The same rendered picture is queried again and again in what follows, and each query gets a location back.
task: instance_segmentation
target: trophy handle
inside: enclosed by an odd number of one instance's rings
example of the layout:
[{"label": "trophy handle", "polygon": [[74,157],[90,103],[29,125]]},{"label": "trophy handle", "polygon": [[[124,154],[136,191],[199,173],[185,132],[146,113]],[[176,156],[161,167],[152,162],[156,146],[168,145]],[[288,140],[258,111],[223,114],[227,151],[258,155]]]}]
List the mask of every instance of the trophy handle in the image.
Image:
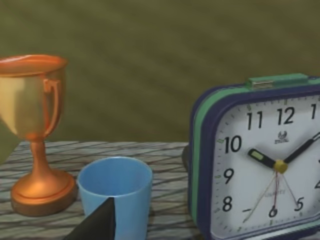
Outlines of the trophy handle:
[{"label": "trophy handle", "polygon": [[43,80],[43,88],[44,93],[49,94],[53,91],[53,113],[51,121],[48,120],[48,111],[47,106],[45,104],[44,108],[46,109],[44,112],[44,119],[45,119],[45,132],[44,137],[47,137],[58,125],[60,120],[60,115],[62,111],[62,99],[61,99],[61,83],[59,80],[47,79]]}]

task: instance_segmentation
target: gold trophy cup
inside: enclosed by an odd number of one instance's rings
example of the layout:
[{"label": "gold trophy cup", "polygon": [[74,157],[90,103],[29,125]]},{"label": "gold trophy cup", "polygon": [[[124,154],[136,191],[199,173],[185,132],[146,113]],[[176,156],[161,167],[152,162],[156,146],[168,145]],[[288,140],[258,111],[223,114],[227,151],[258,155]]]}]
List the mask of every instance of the gold trophy cup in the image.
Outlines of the gold trophy cup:
[{"label": "gold trophy cup", "polygon": [[30,141],[33,155],[31,173],[11,189],[12,208],[22,215],[51,215],[77,197],[74,178],[49,167],[44,143],[63,110],[66,65],[50,55],[0,58],[0,117],[12,133]]}]

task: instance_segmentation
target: blue cup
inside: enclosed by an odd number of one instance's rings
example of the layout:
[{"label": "blue cup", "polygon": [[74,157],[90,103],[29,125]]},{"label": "blue cup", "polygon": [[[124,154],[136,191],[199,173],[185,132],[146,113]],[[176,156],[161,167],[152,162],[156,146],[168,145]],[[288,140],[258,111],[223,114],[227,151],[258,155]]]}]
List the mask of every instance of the blue cup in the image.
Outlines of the blue cup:
[{"label": "blue cup", "polygon": [[145,240],[152,179],[151,168],[131,157],[108,157],[88,164],[77,178],[85,216],[113,197],[114,240]]}]

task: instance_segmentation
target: clock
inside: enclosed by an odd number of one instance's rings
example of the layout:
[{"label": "clock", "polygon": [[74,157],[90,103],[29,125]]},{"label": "clock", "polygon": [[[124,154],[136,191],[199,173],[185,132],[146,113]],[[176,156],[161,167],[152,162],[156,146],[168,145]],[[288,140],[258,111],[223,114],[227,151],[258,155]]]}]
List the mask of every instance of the clock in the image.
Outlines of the clock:
[{"label": "clock", "polygon": [[188,209],[206,240],[317,232],[320,77],[254,77],[209,89],[193,106],[189,135]]}]

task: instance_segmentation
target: table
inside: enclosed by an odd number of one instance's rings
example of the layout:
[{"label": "table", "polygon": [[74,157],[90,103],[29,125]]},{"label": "table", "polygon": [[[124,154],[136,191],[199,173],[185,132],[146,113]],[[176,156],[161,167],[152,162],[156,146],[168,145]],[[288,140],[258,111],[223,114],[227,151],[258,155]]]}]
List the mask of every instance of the table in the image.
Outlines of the table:
[{"label": "table", "polygon": [[[47,159],[74,177],[86,164],[110,156],[139,158],[154,172],[148,240],[203,240],[187,211],[187,173],[181,161],[186,143],[46,142]],[[12,211],[10,189],[32,168],[28,142],[22,142],[0,166],[0,240],[61,240],[83,219],[80,199],[63,212],[26,217]],[[320,240],[320,234],[306,238]]]}]

